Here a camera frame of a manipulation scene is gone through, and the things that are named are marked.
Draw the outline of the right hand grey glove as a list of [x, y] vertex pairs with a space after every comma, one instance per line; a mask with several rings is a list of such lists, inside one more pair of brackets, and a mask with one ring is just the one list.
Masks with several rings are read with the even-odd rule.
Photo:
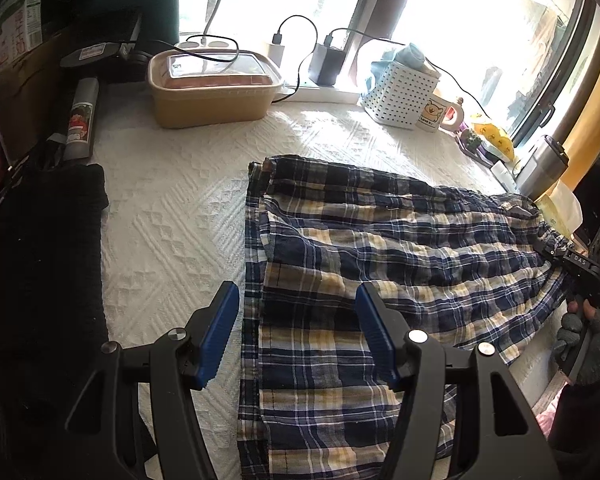
[[570, 385], [589, 386], [600, 380], [600, 309], [581, 296], [567, 301], [553, 347], [553, 356]]

